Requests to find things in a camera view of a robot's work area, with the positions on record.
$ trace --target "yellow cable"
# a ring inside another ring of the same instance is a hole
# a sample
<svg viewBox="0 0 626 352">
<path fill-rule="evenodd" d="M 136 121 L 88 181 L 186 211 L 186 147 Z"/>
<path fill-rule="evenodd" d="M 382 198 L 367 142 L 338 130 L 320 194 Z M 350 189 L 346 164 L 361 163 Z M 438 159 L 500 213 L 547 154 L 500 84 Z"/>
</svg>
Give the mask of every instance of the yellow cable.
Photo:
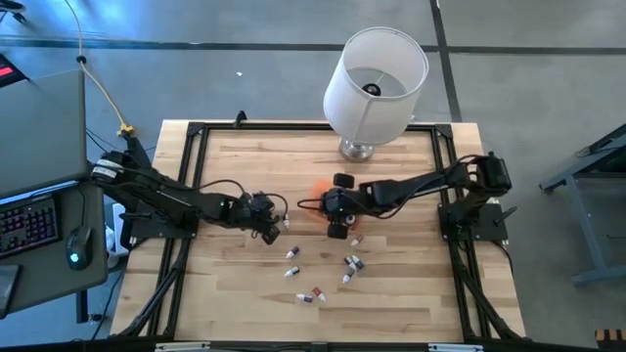
<svg viewBox="0 0 626 352">
<path fill-rule="evenodd" d="M 76 12 L 74 11 L 74 9 L 69 4 L 68 0 L 65 0 L 65 1 L 66 1 L 67 6 L 69 7 L 69 10 L 71 11 L 71 13 L 74 16 L 74 20 L 76 21 L 76 27 L 78 28 L 78 56 L 82 57 L 83 56 L 82 55 L 82 30 L 80 29 L 80 22 L 78 21 L 78 16 L 76 15 Z M 85 63 L 80 62 L 80 68 L 82 69 L 83 72 L 85 72 L 85 74 L 87 74 L 87 76 L 89 76 L 89 78 L 91 78 L 91 80 L 94 83 L 96 83 L 98 88 L 100 88 L 102 93 L 105 95 L 105 98 L 107 98 L 107 101 L 109 102 L 109 104 L 111 104 L 111 106 L 113 107 L 113 110 L 115 111 L 115 114 L 117 115 L 117 118 L 119 119 L 119 123 L 120 123 L 119 131 L 117 131 L 117 135 L 120 135 L 122 131 L 126 131 L 128 133 L 133 133 L 133 131 L 134 131 L 133 126 L 129 126 L 129 125 L 126 124 L 126 122 L 124 121 L 124 119 L 121 116 L 121 113 L 119 112 L 119 109 L 117 108 L 117 106 L 115 105 L 113 100 L 111 99 L 111 96 L 109 95 L 109 93 L 107 92 L 105 87 L 103 87 L 103 85 L 100 84 L 98 79 L 96 79 L 96 77 L 94 77 L 94 75 L 91 74 L 91 72 L 85 66 Z"/>
</svg>

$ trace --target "keyboard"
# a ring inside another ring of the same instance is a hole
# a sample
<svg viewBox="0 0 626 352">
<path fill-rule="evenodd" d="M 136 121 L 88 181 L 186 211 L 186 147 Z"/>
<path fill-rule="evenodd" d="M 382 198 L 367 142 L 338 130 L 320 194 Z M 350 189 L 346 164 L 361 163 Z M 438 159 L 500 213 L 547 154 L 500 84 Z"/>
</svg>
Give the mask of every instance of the keyboard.
<svg viewBox="0 0 626 352">
<path fill-rule="evenodd" d="M 0 206 L 0 259 L 61 239 L 54 195 Z"/>
</svg>

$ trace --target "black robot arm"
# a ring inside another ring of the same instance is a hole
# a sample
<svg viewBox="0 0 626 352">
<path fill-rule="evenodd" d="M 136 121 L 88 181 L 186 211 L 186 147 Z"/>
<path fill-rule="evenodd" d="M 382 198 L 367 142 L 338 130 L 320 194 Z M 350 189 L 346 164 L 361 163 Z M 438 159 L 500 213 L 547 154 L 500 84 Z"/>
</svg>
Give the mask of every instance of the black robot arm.
<svg viewBox="0 0 626 352">
<path fill-rule="evenodd" d="M 347 229 L 357 215 L 388 219 L 407 201 L 449 188 L 464 188 L 468 194 L 450 204 L 449 221 L 460 223 L 477 215 L 492 197 L 500 197 L 511 188 L 511 179 L 504 161 L 493 153 L 467 155 L 441 171 L 430 172 L 403 181 L 380 180 L 354 187 L 354 177 L 336 174 L 334 187 L 322 194 L 320 210 L 329 220 L 329 237 L 345 239 Z"/>
<path fill-rule="evenodd" d="M 220 180 L 202 187 L 184 186 L 150 166 L 143 148 L 134 137 L 127 137 L 129 150 L 102 155 L 94 165 L 91 178 L 105 193 L 120 201 L 131 212 L 127 216 L 150 219 L 184 229 L 195 220 L 203 220 L 227 229 L 252 230 L 272 244 L 280 234 L 276 224 L 281 220 L 273 215 L 274 202 L 265 194 L 249 194 L 233 180 Z M 201 193 L 200 189 L 219 182 L 240 187 L 239 197 L 219 193 Z M 137 200 L 154 211 L 137 211 Z"/>
</svg>

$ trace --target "computer mouse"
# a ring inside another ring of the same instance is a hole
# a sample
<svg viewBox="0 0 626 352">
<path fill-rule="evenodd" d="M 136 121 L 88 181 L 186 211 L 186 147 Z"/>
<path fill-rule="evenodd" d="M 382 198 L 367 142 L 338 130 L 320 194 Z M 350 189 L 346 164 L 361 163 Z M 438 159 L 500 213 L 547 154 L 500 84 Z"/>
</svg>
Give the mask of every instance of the computer mouse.
<svg viewBox="0 0 626 352">
<path fill-rule="evenodd" d="M 91 263 L 93 255 L 93 229 L 87 226 L 71 230 L 66 242 L 66 256 L 69 267 L 73 270 L 85 269 Z"/>
</svg>

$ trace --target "red light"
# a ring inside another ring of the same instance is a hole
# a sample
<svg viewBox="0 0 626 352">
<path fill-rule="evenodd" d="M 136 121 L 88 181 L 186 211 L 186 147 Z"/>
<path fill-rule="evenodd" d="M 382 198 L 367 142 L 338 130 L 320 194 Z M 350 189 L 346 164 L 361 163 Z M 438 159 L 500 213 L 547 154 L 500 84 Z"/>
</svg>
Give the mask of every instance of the red light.
<svg viewBox="0 0 626 352">
<path fill-rule="evenodd" d="M 0 68 L 0 76 L 7 75 L 9 73 L 13 73 L 13 70 L 10 67 Z"/>
</svg>

